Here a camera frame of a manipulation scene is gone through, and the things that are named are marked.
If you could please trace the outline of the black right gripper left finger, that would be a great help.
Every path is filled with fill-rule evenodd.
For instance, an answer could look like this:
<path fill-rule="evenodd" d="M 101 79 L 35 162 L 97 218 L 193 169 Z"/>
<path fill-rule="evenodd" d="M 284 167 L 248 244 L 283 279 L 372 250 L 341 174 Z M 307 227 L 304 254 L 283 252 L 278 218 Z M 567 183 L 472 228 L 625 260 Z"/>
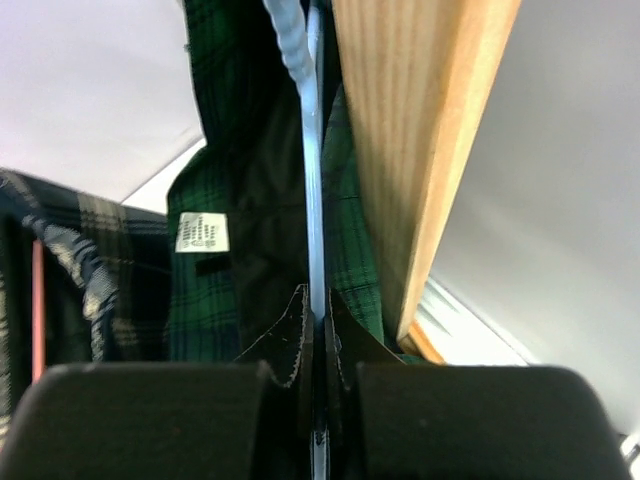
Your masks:
<path fill-rule="evenodd" d="M 234 359 L 269 365 L 274 383 L 286 393 L 283 406 L 293 414 L 294 431 L 301 439 L 312 431 L 313 335 L 308 286 L 299 285 L 279 319 Z"/>

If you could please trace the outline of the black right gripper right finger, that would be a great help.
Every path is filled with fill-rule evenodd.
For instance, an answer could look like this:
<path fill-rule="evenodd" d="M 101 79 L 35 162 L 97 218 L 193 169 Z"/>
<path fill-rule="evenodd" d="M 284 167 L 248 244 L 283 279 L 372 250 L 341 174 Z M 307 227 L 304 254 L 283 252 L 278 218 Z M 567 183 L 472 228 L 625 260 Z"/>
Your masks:
<path fill-rule="evenodd" d="M 343 440 L 357 365 L 403 364 L 403 361 L 356 321 L 336 289 L 328 290 L 327 299 L 324 324 L 328 429 L 331 440 Z"/>

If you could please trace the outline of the navy white plaid skirt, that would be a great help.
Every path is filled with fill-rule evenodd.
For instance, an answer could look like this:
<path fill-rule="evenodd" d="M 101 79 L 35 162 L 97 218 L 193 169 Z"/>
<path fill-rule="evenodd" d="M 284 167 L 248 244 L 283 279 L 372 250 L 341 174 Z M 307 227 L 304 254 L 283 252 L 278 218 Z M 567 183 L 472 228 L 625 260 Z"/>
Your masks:
<path fill-rule="evenodd" d="M 165 216 L 1 171 L 1 434 L 32 382 L 33 245 L 43 245 L 49 366 L 164 361 Z"/>

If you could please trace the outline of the light blue wire hanger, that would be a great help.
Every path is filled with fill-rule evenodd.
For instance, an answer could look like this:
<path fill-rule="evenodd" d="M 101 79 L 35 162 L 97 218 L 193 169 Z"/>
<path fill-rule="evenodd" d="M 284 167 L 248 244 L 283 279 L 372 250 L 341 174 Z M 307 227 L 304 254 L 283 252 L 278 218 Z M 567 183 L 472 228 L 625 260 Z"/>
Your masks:
<path fill-rule="evenodd" d="M 294 81 L 301 110 L 304 160 L 309 300 L 313 316 L 312 477 L 330 477 L 325 366 L 326 271 L 322 197 L 322 75 L 324 14 L 318 1 L 307 13 L 298 1 L 266 1 L 282 62 Z"/>

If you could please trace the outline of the green plaid skirt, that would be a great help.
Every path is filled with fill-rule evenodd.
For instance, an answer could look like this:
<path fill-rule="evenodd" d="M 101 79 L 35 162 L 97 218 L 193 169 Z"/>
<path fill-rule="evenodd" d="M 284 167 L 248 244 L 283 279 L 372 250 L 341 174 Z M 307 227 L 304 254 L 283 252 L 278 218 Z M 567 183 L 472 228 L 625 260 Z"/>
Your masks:
<path fill-rule="evenodd" d="M 229 248 L 174 252 L 168 336 L 174 361 L 229 362 L 308 280 L 300 100 L 259 1 L 184 5 L 205 146 L 171 186 L 168 226 L 222 214 Z M 389 348 L 332 22 L 324 25 L 322 182 L 327 284 Z"/>

